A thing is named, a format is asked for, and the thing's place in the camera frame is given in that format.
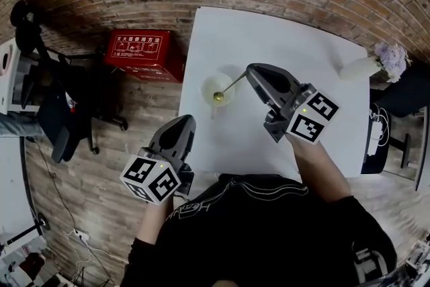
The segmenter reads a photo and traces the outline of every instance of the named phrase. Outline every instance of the white cube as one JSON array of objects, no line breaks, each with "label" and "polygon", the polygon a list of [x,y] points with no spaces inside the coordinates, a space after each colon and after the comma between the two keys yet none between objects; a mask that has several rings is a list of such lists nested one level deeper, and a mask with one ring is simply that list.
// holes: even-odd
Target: white cube
[{"label": "white cube", "polygon": [[120,179],[137,198],[153,204],[162,203],[181,185],[169,162],[138,155],[131,156]]},{"label": "white cube", "polygon": [[333,100],[317,91],[294,112],[287,133],[315,145],[339,109]]}]

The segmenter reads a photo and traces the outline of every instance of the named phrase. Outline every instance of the black shirt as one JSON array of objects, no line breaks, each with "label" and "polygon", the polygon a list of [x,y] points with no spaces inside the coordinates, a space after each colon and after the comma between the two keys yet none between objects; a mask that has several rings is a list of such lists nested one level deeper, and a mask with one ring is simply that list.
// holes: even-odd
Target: black shirt
[{"label": "black shirt", "polygon": [[352,247],[382,252],[390,239],[360,203],[323,202],[277,175],[222,175],[165,221],[155,245],[136,239],[125,286],[356,286]]}]

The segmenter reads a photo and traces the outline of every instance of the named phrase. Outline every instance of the spoon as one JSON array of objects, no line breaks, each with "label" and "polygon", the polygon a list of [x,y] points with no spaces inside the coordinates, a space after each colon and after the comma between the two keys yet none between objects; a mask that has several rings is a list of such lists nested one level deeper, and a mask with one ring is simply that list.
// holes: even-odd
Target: spoon
[{"label": "spoon", "polygon": [[224,92],[230,89],[234,84],[240,81],[246,75],[246,71],[240,75],[238,79],[233,81],[224,91],[214,93],[214,101],[221,102],[224,101]]}]

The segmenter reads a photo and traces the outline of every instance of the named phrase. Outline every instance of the purple flower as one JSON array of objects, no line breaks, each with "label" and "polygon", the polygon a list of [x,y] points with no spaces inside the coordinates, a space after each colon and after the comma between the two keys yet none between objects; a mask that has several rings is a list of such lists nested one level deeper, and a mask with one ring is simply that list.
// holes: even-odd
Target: purple flower
[{"label": "purple flower", "polygon": [[396,83],[406,69],[406,62],[409,62],[407,51],[397,43],[390,46],[381,42],[375,46],[375,54],[379,56],[380,63],[390,77],[388,82]]}]

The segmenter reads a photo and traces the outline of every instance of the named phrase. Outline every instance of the red box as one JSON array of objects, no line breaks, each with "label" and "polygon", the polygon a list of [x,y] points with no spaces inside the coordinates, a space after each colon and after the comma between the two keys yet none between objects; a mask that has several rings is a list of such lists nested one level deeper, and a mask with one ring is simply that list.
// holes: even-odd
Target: red box
[{"label": "red box", "polygon": [[185,60],[169,31],[114,30],[104,60],[144,81],[183,81]]}]

